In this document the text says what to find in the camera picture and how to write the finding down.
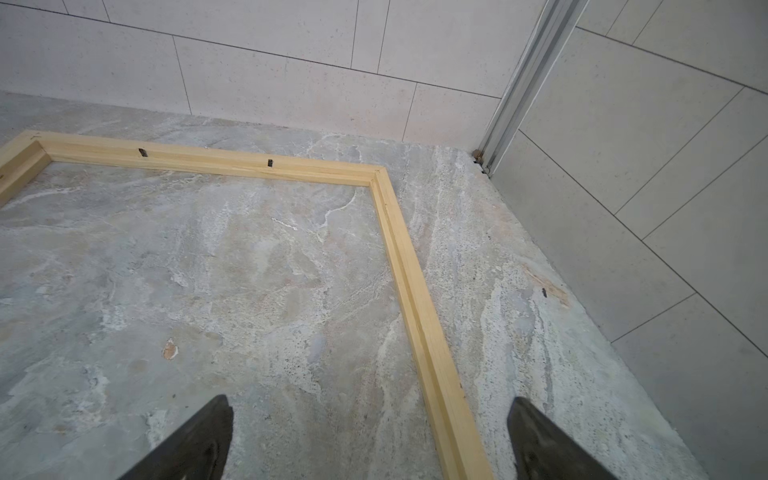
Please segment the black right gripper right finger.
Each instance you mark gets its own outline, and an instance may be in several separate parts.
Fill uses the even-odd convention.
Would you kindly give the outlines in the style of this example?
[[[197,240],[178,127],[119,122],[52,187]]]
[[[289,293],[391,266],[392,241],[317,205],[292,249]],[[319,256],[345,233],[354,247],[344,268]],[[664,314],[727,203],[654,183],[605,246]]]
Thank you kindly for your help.
[[[525,397],[514,398],[507,429],[518,479],[617,479]]]

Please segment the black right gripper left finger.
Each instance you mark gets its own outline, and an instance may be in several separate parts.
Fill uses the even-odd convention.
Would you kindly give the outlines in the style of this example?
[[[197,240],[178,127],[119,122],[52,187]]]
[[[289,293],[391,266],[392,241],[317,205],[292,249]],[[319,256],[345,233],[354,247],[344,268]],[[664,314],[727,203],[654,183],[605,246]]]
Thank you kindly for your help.
[[[233,436],[234,411],[217,395],[124,473],[130,479],[221,479]]]

